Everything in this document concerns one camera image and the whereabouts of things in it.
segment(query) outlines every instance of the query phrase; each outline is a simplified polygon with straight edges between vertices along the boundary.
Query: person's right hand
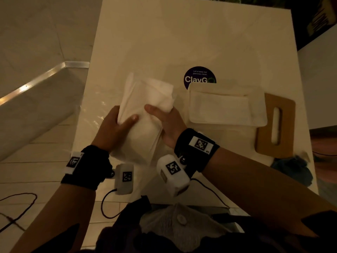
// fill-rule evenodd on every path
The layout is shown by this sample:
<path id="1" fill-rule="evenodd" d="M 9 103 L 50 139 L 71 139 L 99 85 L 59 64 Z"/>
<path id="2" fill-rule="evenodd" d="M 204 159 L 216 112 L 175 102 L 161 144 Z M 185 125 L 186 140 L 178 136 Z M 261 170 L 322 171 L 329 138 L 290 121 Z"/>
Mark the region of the person's right hand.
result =
<path id="1" fill-rule="evenodd" d="M 186 124 L 181 118 L 179 111 L 173 107 L 171 112 L 165 113 L 158 107 L 145 105 L 144 109 L 151 115 L 157 117 L 163 126 L 164 133 L 162 135 L 164 143 L 174 149 L 180 134 L 187 129 Z"/>

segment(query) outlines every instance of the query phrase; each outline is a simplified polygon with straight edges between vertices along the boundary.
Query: wooden plank floor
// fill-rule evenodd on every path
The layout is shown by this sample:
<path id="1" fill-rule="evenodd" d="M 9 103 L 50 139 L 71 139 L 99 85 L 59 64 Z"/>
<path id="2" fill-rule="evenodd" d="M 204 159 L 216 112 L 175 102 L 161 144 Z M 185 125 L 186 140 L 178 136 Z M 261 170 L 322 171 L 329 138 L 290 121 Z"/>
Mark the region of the wooden plank floor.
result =
<path id="1" fill-rule="evenodd" d="M 0 199 L 24 192 L 38 195 L 32 208 L 17 222 L 23 229 L 27 229 L 60 184 L 64 175 L 63 169 L 70 157 L 76 120 L 75 115 L 70 116 L 0 162 Z M 109 190 L 111 188 L 100 192 L 96 200 L 101 200 Z M 33 199 L 32 195 L 21 195 L 0 201 L 0 213 L 16 218 Z M 115 221 L 103 217 L 100 205 L 100 201 L 95 202 L 83 248 L 94 247 L 101 230 L 112 226 Z M 104 202 L 104 212 L 108 216 L 114 216 L 125 206 L 126 203 L 111 202 L 107 199 Z M 0 228 L 7 223 L 6 217 L 0 215 Z M 8 253 L 22 233 L 16 225 L 11 225 L 0 233 L 0 253 Z"/>

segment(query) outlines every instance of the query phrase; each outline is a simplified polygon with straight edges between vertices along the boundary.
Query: plastic container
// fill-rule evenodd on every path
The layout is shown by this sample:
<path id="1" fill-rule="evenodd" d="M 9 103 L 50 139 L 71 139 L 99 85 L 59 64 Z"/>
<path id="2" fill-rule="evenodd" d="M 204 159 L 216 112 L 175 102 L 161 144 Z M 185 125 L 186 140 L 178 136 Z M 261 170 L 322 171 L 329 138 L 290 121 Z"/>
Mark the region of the plastic container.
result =
<path id="1" fill-rule="evenodd" d="M 259 87 L 191 83 L 184 111 L 187 123 L 267 125 L 265 94 Z"/>

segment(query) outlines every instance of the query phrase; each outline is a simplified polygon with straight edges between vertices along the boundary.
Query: round purple sticker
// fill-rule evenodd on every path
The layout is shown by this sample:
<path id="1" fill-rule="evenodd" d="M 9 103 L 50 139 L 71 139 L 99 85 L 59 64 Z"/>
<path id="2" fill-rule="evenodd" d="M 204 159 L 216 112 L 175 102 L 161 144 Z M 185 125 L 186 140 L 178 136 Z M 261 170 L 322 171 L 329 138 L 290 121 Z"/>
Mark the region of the round purple sticker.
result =
<path id="1" fill-rule="evenodd" d="M 216 78 L 211 70 L 203 66 L 195 66 L 186 72 L 184 76 L 184 85 L 188 89 L 191 82 L 196 83 L 216 83 Z"/>

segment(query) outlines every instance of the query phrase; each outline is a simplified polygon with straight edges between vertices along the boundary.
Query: black wrist strap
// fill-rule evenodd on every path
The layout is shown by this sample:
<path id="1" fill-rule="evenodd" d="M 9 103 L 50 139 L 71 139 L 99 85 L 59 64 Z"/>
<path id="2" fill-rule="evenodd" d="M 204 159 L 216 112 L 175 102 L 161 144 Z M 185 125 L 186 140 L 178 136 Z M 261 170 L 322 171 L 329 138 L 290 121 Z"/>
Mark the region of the black wrist strap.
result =
<path id="1" fill-rule="evenodd" d="M 213 140 L 188 128 L 179 136 L 174 153 L 185 157 L 188 170 L 202 172 L 218 148 Z"/>
<path id="2" fill-rule="evenodd" d="M 74 172 L 65 174 L 61 183 L 96 190 L 98 185 L 112 173 L 109 153 L 93 145 L 87 146 L 81 152 L 84 154 Z"/>

